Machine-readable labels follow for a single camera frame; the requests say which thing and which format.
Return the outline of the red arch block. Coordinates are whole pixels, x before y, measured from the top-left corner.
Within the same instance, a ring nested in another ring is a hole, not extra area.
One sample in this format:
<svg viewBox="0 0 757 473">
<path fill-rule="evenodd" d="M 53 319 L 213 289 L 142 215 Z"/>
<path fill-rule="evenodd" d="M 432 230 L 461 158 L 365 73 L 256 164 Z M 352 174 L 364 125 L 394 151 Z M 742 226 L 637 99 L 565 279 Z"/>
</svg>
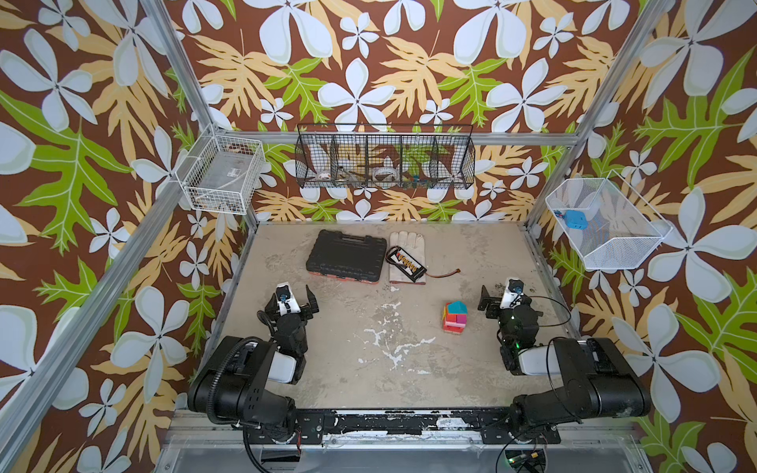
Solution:
<svg viewBox="0 0 757 473">
<path fill-rule="evenodd" d="M 465 329 L 465 327 L 463 327 L 463 326 L 443 325 L 443 331 L 445 331 L 445 333 L 463 334 L 464 329 Z"/>
</svg>

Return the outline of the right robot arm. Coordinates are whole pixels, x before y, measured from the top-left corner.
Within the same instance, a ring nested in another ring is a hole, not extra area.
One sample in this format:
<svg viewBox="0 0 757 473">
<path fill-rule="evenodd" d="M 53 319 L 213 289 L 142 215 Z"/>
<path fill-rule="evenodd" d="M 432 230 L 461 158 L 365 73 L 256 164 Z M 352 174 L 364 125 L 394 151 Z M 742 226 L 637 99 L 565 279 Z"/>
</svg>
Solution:
<svg viewBox="0 0 757 473">
<path fill-rule="evenodd" d="M 483 287 L 477 309 L 498 323 L 496 338 L 506 370 L 514 376 L 545 376 L 550 384 L 546 392 L 513 399 L 511 432 L 650 413 L 650 390 L 611 340 L 556 336 L 544 345 L 536 343 L 543 313 L 532 307 L 522 281 L 511 279 L 501 297 Z"/>
</svg>

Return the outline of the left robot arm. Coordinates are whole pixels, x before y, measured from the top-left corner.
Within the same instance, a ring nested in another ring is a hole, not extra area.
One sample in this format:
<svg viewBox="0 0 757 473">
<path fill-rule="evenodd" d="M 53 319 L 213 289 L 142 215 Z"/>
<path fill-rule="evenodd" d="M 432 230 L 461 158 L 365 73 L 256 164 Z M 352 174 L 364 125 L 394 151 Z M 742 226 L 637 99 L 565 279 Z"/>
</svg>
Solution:
<svg viewBox="0 0 757 473">
<path fill-rule="evenodd" d="M 295 401 L 266 384 L 297 384 L 303 376 L 307 325 L 319 312 L 315 294 L 307 289 L 306 296 L 301 304 L 288 283 L 279 284 L 257 313 L 269 338 L 224 337 L 191 384 L 188 409 L 216 425 L 258 427 L 277 441 L 289 439 L 297 426 Z"/>
</svg>

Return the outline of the teal quarter-round block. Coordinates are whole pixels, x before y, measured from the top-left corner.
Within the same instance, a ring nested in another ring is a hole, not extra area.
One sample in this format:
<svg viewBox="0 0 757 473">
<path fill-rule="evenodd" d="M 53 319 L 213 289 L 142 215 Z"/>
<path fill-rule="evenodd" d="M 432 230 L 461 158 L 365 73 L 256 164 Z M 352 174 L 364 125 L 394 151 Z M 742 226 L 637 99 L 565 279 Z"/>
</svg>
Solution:
<svg viewBox="0 0 757 473">
<path fill-rule="evenodd" d="M 452 302 L 446 305 L 446 310 L 449 315 L 467 315 L 467 306 L 460 301 Z"/>
</svg>

